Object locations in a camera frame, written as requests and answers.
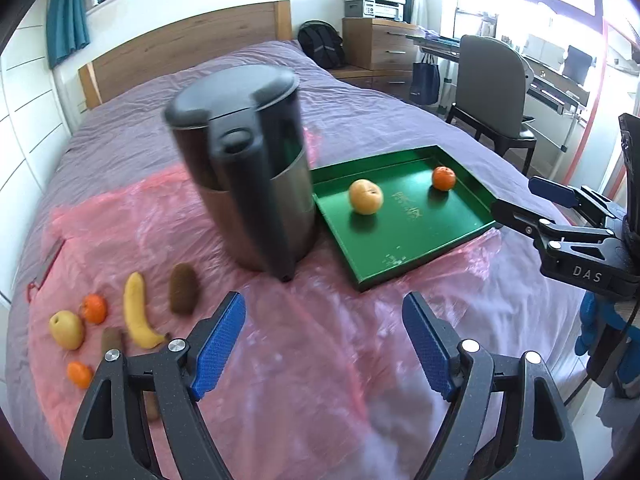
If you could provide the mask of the green rectangular tray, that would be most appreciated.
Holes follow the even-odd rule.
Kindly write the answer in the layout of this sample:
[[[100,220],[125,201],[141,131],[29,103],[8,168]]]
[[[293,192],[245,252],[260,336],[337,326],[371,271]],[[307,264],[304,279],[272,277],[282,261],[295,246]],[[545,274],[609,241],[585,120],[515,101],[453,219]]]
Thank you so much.
[[[432,172],[439,166],[456,173],[457,183],[448,192],[432,187]],[[495,225],[494,193],[437,145],[319,167],[311,177],[319,214],[360,292],[399,278]],[[381,188],[384,204],[376,214],[352,210],[348,188],[358,179]]]

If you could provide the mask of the grey printer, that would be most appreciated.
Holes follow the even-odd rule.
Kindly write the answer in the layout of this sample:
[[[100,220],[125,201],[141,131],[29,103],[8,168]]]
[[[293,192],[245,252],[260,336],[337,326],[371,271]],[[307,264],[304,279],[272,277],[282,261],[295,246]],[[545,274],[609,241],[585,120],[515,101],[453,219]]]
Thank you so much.
[[[406,0],[343,0],[346,18],[385,18],[404,20]]]

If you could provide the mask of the steel black electric kettle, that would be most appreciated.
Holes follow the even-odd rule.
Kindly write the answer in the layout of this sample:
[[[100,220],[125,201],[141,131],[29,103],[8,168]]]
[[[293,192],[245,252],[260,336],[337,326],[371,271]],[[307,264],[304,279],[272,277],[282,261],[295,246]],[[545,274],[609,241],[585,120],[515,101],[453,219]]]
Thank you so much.
[[[281,282],[316,232],[298,86],[286,67],[236,66],[195,81],[164,110],[227,252]]]

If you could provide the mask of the teal curtain left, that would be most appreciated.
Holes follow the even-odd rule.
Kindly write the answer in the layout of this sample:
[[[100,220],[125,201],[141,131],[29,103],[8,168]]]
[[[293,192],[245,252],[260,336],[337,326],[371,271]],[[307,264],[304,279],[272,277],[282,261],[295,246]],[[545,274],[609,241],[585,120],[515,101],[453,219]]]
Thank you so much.
[[[87,47],[90,37],[85,0],[49,0],[46,38],[51,70]]]

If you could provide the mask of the navy tote bag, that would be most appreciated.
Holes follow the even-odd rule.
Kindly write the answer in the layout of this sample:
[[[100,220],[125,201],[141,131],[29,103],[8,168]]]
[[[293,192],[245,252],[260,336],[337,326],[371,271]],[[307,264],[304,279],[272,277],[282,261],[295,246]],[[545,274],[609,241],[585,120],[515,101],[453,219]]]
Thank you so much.
[[[424,53],[421,61],[412,66],[410,101],[420,106],[433,105],[438,102],[439,90],[440,75],[436,58]]]

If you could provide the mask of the grey black chair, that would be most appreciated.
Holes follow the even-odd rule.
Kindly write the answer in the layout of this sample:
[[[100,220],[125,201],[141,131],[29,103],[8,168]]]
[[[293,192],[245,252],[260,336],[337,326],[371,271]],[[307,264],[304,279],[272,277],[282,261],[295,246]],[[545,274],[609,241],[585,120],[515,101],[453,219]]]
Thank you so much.
[[[537,144],[524,115],[525,97],[533,73],[524,58],[495,38],[465,35],[460,39],[456,99],[446,117],[487,136],[494,152],[504,156],[516,148],[526,151],[527,174]]]

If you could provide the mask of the yellow banana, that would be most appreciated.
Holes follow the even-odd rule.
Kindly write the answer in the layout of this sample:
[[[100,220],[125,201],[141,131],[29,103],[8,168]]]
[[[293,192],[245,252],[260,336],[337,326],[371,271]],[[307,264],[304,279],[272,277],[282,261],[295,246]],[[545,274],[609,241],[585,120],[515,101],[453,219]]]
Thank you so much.
[[[164,335],[152,329],[145,313],[145,282],[139,272],[131,273],[124,288],[124,319],[128,334],[141,349],[151,350],[166,340]]]

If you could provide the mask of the white desk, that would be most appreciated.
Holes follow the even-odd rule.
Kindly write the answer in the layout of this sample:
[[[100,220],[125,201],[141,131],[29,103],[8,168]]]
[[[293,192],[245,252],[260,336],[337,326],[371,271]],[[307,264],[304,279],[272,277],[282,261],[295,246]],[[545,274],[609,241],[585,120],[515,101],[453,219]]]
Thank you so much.
[[[420,50],[435,58],[457,63],[460,58],[460,41],[446,39],[441,36],[412,36],[407,35]],[[562,153],[566,153],[568,144],[573,136],[576,126],[582,118],[582,112],[587,107],[589,93],[570,78],[552,70],[544,63],[533,58],[524,58],[527,66],[526,77],[528,81],[527,94],[553,110],[560,116],[568,115],[572,118],[567,134],[560,144],[552,141],[552,144]]]

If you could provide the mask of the wooden headboard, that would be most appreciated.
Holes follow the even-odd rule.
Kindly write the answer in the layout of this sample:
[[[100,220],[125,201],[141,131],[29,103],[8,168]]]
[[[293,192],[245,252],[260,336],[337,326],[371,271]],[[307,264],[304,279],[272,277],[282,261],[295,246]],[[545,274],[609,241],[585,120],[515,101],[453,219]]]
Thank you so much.
[[[269,1],[185,18],[131,39],[78,70],[89,110],[154,78],[261,42],[293,38],[291,3]]]

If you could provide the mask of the brown kiwi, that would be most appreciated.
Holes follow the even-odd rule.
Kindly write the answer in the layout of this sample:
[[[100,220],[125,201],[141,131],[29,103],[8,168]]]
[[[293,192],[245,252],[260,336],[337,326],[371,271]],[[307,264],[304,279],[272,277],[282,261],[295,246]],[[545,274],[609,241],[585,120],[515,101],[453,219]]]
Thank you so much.
[[[175,315],[191,315],[199,299],[200,281],[194,267],[186,262],[176,264],[169,277],[169,310]]]
[[[143,393],[146,418],[148,422],[156,422],[160,419],[160,406],[158,405],[156,393],[145,391]]]
[[[104,328],[101,335],[101,354],[117,350],[121,356],[125,354],[124,332],[120,327]]]

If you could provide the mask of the wooden drawer cabinet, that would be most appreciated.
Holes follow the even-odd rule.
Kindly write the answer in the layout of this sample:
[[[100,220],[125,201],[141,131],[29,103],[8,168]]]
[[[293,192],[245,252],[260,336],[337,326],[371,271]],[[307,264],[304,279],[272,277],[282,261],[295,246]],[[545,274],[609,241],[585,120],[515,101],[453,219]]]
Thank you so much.
[[[420,28],[385,18],[343,18],[346,65],[330,73],[352,86],[378,90],[408,102],[412,66],[419,47],[413,42]]]

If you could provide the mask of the pink plastic sheet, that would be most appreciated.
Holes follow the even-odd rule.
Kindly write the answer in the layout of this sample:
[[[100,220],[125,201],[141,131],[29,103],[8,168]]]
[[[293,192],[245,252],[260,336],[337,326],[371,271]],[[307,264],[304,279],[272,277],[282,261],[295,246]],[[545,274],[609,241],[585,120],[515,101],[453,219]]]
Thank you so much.
[[[427,385],[401,322],[416,290],[463,336],[491,351],[538,351],[562,393],[582,376],[573,350],[576,288],[544,278],[524,236],[491,230],[397,280],[356,292],[335,245],[318,239],[283,284],[241,269],[226,253],[162,128],[85,129],[70,144],[41,203],[25,250],[36,261],[65,240],[43,288],[26,308],[23,353],[8,368],[14,426],[38,466],[60,473],[82,394],[64,376],[72,355],[48,333],[57,310],[98,292],[122,325],[122,290],[140,272],[150,317],[184,335],[194,318],[167,307],[171,267],[190,261],[210,315],[240,292],[247,317],[217,388],[200,405],[224,460],[240,479],[407,479],[446,412]]]

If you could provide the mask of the yellow apple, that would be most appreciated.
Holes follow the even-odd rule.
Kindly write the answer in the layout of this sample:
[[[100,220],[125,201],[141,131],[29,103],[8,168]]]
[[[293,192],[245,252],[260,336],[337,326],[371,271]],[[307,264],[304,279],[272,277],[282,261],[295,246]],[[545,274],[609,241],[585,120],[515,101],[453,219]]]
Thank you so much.
[[[85,339],[84,324],[70,310],[59,310],[50,317],[49,330],[54,341],[66,350],[77,350]]]

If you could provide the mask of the purple bed cover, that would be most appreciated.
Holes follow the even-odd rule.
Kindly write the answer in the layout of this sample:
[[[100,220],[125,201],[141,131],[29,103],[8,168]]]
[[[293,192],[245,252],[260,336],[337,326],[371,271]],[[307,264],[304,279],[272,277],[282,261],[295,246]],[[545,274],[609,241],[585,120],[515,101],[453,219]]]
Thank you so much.
[[[574,353],[584,294],[546,278],[533,242],[494,229],[496,200],[555,223],[510,162],[430,113],[336,80],[294,42],[267,41],[140,84],[96,108],[42,200],[10,313],[6,374],[17,437],[58,478],[85,393],[50,316],[103,295],[125,323],[141,274],[160,339],[245,311],[226,364],[192,374],[205,431],[237,479],[410,479],[448,405],[402,322],[420,294],[488,352]]]

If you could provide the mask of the small orange tangerine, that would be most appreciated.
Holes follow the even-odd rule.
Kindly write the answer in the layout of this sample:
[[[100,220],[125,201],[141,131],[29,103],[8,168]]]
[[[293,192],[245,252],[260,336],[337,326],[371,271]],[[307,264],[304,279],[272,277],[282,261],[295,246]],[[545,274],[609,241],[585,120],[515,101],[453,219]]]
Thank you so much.
[[[86,390],[93,380],[93,370],[81,362],[69,362],[66,366],[67,378],[79,389]]]

